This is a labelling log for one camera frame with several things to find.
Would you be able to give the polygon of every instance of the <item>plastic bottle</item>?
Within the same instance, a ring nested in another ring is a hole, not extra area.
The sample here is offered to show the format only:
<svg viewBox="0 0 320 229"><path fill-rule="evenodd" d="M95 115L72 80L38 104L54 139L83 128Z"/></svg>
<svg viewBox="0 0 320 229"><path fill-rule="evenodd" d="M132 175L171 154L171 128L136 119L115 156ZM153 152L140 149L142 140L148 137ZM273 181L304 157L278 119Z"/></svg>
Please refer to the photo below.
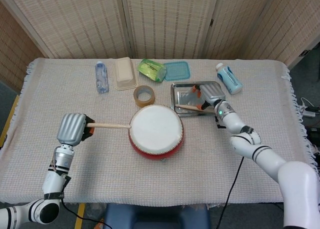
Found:
<svg viewBox="0 0 320 229"><path fill-rule="evenodd" d="M218 78L224 83L231 95L234 95L244 87L232 73L229 66L219 63L215 66Z"/></svg>
<svg viewBox="0 0 320 229"><path fill-rule="evenodd" d="M99 94L108 93L108 76L106 65L102 61L98 61L95 65L96 90Z"/></svg>

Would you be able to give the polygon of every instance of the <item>drumstick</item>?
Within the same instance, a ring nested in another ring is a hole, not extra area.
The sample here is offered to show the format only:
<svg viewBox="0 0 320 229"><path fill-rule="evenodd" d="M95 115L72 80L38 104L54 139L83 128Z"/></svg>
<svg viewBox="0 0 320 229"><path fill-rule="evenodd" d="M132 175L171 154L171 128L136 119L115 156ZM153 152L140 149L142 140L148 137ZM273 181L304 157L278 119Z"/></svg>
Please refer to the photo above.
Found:
<svg viewBox="0 0 320 229"><path fill-rule="evenodd" d="M189 109L189 110L193 110L193 111L198 111L198 112L204 112L204 113L215 113L215 110L213 108L206 108L204 110L200 110L198 109L198 107L193 106L193 105L180 105L180 104L176 104L176 107L179 108L183 108L183 109Z"/></svg>
<svg viewBox="0 0 320 229"><path fill-rule="evenodd" d="M87 128L117 128L117 129L130 129L130 125L120 125L120 124L107 124L107 123L87 123L85 125Z"/></svg>

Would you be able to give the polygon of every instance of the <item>white bottle cap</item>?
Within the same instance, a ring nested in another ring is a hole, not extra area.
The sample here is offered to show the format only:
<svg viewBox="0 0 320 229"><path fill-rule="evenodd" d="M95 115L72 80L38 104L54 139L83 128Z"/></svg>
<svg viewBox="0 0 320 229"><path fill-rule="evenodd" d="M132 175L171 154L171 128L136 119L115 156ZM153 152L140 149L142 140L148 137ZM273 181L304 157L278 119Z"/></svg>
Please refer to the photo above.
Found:
<svg viewBox="0 0 320 229"><path fill-rule="evenodd" d="M222 62L220 62L219 64L217 64L215 66L215 69L218 71L219 67L222 67L224 64Z"/></svg>

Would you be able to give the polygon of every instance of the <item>masking tape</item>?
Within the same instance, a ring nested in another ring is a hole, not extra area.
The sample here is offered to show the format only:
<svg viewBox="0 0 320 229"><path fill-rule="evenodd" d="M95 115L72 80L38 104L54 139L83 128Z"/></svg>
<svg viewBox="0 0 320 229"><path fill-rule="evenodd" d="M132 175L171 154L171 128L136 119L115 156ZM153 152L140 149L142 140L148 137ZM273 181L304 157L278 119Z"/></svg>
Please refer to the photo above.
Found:
<svg viewBox="0 0 320 229"><path fill-rule="evenodd" d="M148 93L150 94L150 99L149 100L139 100L138 99L138 96L141 94L141 93ZM141 86L138 86L134 92L133 92L133 98L134 98L134 101L135 101L135 104L140 107L140 108L143 108L145 106L149 106L153 103L155 103L155 92L154 90L152 90L152 88L150 86L147 86L147 85L141 85Z"/></svg>

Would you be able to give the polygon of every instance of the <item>red drum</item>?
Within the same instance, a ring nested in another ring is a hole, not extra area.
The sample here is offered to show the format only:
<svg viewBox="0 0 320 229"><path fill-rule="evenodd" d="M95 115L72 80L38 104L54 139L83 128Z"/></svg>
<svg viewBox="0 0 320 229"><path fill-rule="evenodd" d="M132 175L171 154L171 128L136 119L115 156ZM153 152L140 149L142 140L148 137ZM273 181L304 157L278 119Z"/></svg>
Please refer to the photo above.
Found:
<svg viewBox="0 0 320 229"><path fill-rule="evenodd" d="M149 105L131 119L129 140L142 156L161 160L172 156L184 141L184 126L173 110L164 105Z"/></svg>

